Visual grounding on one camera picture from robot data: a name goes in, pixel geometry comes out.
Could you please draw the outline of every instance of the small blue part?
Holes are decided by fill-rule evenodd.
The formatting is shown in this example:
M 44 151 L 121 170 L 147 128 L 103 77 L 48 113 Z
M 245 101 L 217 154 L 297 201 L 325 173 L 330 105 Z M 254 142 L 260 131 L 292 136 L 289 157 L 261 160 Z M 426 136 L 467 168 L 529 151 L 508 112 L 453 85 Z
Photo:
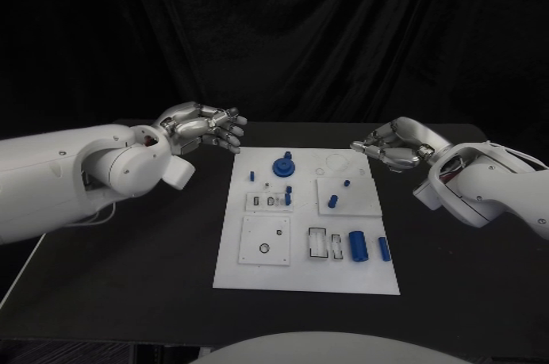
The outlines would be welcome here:
M 362 231 L 349 233 L 349 243 L 352 244 L 352 260 L 356 262 L 368 261 L 369 250 L 366 249 L 366 239 Z
M 281 178 L 287 178 L 296 171 L 296 164 L 292 161 L 292 153 L 287 151 L 284 158 L 280 158 L 273 163 L 273 172 Z
M 329 207 L 335 208 L 338 203 L 338 195 L 332 195 L 330 201 L 329 201 Z
M 389 246 L 387 245 L 387 238 L 379 238 L 381 242 L 381 257 L 384 258 L 384 261 L 391 261 L 391 253 L 389 253 Z

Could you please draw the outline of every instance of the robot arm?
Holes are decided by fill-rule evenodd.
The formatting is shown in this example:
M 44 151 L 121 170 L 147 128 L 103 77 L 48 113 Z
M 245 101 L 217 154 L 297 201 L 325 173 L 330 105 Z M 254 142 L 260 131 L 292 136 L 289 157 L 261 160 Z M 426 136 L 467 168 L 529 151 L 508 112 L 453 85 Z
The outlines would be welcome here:
M 549 167 L 536 158 L 490 142 L 453 146 L 405 117 L 378 128 L 364 142 L 353 142 L 352 149 L 397 172 L 417 167 L 421 160 L 431 165 L 414 195 L 433 210 L 444 205 L 477 228 L 508 211 L 549 239 Z
M 130 197 L 163 179 L 182 190 L 195 167 L 178 155 L 201 143 L 240 152 L 237 108 L 195 102 L 153 126 L 104 125 L 0 141 L 0 244 L 39 236 Z

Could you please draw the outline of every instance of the black backdrop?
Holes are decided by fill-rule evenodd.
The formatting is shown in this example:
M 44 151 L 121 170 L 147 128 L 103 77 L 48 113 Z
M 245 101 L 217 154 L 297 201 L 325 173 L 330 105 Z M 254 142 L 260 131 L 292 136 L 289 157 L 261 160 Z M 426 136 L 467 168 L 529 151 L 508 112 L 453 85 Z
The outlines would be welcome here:
M 547 156 L 549 0 L 0 0 L 0 11 L 2 137 L 196 100 L 254 121 L 470 122 Z

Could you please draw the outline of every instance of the blue screw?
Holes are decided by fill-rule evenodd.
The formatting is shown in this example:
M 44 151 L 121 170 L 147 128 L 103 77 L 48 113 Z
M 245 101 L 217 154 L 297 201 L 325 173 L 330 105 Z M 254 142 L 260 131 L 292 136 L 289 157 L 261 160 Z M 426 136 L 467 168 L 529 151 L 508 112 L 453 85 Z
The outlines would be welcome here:
M 338 203 L 338 195 L 332 195 L 330 201 L 329 201 L 329 207 L 335 208 Z

